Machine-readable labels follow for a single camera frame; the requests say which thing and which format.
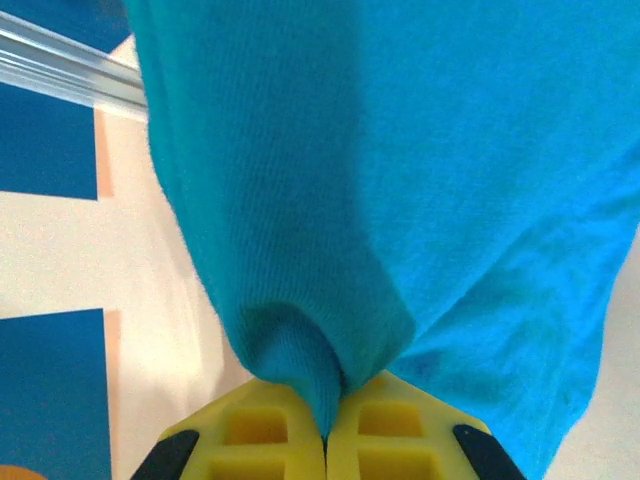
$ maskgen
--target black plastic edge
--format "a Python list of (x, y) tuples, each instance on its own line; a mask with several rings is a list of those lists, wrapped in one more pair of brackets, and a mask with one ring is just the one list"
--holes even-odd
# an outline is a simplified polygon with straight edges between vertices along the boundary
[(184, 430), (156, 443), (131, 480), (180, 480), (200, 434)]
[(464, 424), (453, 434), (479, 480), (526, 480), (495, 437)]

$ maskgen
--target yellow plastic object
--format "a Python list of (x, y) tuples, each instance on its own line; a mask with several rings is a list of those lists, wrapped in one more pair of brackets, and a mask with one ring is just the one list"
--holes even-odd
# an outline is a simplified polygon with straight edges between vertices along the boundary
[(383, 372), (345, 398), (327, 448), (327, 480), (477, 480), (452, 429), (487, 426)]
[(164, 432), (200, 434), (180, 480), (324, 480), (322, 439), (289, 387), (251, 380)]
[[(164, 432), (158, 445), (165, 449), (152, 452), (134, 479), (478, 480), (453, 431), (460, 425), (489, 433), (479, 420), (383, 372), (342, 401), (325, 461), (306, 403), (289, 387), (252, 380)], [(192, 439), (186, 455), (181, 434)], [(172, 439), (178, 443), (167, 444)], [(184, 460), (171, 463), (180, 455)]]

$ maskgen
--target transparent acrylic tube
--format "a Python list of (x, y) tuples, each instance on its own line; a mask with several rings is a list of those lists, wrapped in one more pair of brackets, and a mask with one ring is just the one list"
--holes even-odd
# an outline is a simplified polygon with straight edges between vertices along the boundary
[(142, 121), (147, 118), (138, 70), (3, 12), (0, 82)]

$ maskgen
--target blue fabric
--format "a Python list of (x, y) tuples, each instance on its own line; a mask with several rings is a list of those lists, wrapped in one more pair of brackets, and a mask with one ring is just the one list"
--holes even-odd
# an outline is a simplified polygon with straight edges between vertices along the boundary
[(326, 434), (385, 367), (541, 478), (640, 214), (636, 0), (128, 0), (231, 344)]

